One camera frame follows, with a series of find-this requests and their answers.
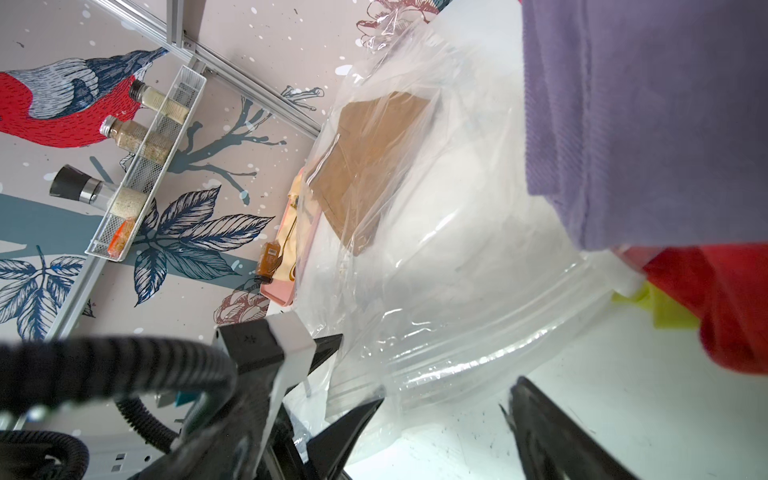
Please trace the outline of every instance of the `brown paper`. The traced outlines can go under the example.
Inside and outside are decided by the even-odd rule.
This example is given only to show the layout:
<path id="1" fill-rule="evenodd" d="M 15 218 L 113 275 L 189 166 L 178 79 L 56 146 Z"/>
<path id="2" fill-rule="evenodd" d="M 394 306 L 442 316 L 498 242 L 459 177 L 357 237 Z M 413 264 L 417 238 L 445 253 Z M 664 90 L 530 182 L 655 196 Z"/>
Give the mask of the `brown paper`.
<path id="1" fill-rule="evenodd" d="M 308 176 L 314 197 L 342 244 L 354 255 L 373 239 L 381 212 L 407 168 L 428 119 L 428 100 L 403 92 L 347 104 L 336 139 Z"/>

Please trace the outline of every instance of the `purple towel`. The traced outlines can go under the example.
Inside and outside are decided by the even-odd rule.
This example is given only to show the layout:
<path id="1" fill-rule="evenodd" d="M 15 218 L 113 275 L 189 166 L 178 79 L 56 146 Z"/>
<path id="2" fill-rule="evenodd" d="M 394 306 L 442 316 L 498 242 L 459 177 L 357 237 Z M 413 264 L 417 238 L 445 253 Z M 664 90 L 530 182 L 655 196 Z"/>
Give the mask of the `purple towel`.
<path id="1" fill-rule="evenodd" d="M 522 4 L 528 191 L 577 247 L 768 241 L 768 2 Z"/>

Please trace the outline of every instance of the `red bird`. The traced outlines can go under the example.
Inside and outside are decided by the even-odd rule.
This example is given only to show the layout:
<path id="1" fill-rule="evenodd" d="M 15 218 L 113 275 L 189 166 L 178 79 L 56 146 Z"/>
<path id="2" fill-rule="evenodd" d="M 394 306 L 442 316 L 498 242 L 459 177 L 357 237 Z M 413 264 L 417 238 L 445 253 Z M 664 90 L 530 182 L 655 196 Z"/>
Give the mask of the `red bird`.
<path id="1" fill-rule="evenodd" d="M 0 131 L 58 148 L 100 142 L 99 127 L 108 115 L 122 121 L 134 117 L 141 105 L 128 97 L 128 89 L 166 53 L 136 50 L 0 72 Z"/>

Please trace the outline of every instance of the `clear plastic bag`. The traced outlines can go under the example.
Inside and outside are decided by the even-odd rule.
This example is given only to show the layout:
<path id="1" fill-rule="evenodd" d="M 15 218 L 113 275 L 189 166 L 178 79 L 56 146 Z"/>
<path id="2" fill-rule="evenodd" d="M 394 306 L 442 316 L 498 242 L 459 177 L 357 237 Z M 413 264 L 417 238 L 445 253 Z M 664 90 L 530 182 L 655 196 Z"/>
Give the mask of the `clear plastic bag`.
<path id="1" fill-rule="evenodd" d="M 351 70 L 310 153 L 294 308 L 313 336 L 345 336 L 328 419 L 383 387 L 379 447 L 511 385 L 609 292 L 526 192 L 521 83 L 414 24 Z M 392 126 L 404 94 L 419 107 Z"/>

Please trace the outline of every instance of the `spice jar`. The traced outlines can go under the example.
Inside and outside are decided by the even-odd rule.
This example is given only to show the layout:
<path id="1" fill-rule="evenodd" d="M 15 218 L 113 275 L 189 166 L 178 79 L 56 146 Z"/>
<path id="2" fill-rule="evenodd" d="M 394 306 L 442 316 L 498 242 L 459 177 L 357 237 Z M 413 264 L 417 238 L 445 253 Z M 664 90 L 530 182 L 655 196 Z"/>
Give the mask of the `spice jar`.
<path id="1" fill-rule="evenodd" d="M 99 131 L 107 138 L 114 138 L 118 147 L 132 154 L 138 152 L 141 142 L 148 132 L 147 128 L 140 123 L 133 120 L 119 121 L 112 115 L 104 119 Z M 173 141 L 168 140 L 163 135 L 151 132 L 147 137 L 147 143 L 144 144 L 144 151 L 141 156 L 158 165 L 165 165 L 173 147 Z"/>
<path id="2" fill-rule="evenodd" d="M 134 83 L 131 84 L 131 89 L 128 91 L 128 96 L 145 107 L 149 107 L 154 111 L 159 111 L 161 115 L 165 115 L 178 124 L 183 125 L 190 113 L 189 108 L 184 107 L 179 102 L 171 100 L 170 98 L 168 98 L 165 105 L 163 105 L 166 95 L 161 91 L 155 90 L 141 80 L 134 80 Z"/>

